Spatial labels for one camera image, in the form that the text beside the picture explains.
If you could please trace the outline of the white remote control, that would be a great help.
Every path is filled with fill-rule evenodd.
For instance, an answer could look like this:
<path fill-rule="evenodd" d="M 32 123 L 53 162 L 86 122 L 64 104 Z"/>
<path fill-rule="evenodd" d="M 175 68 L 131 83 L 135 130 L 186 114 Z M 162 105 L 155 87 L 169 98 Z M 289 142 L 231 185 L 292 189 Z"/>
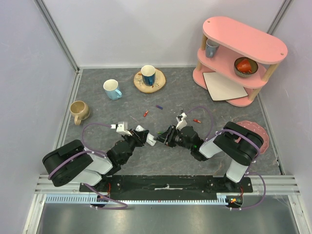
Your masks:
<path fill-rule="evenodd" d="M 145 129 L 141 126 L 141 125 L 138 125 L 136 127 L 136 131 L 138 132 L 142 132 L 142 131 L 145 131 Z M 156 144 L 156 140 L 155 140 L 155 137 L 148 133 L 147 134 L 147 139 L 146 139 L 146 142 L 150 145 L 150 146 L 154 146 Z"/>

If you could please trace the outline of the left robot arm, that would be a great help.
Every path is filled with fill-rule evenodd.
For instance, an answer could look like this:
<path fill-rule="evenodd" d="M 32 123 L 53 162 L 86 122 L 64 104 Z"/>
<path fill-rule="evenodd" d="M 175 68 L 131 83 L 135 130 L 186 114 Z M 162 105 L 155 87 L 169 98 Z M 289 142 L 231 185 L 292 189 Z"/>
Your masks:
<path fill-rule="evenodd" d="M 123 140 L 115 143 L 106 153 L 92 151 L 78 139 L 48 153 L 42 159 L 48 179 L 56 187 L 73 181 L 87 183 L 97 192 L 105 190 L 107 180 L 103 176 L 118 172 L 136 147 L 142 147 L 145 143 L 154 146 L 156 143 L 155 137 L 140 125 L 130 130 L 123 127 L 122 124 L 111 126 L 116 128 Z"/>

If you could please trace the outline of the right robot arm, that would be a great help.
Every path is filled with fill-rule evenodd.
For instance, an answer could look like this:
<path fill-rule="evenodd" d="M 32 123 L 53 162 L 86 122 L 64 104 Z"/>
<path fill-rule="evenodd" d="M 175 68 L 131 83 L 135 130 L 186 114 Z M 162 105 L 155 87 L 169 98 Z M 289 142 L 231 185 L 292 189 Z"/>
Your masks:
<path fill-rule="evenodd" d="M 223 186 L 229 192 L 241 186 L 241 179 L 254 159 L 260 155 L 264 139 L 257 133 L 236 123 L 228 122 L 216 135 L 204 141 L 192 126 L 171 125 L 167 131 L 158 135 L 156 141 L 169 147 L 181 146 L 190 150 L 198 161 L 206 161 L 224 152 L 231 159 L 223 179 Z"/>

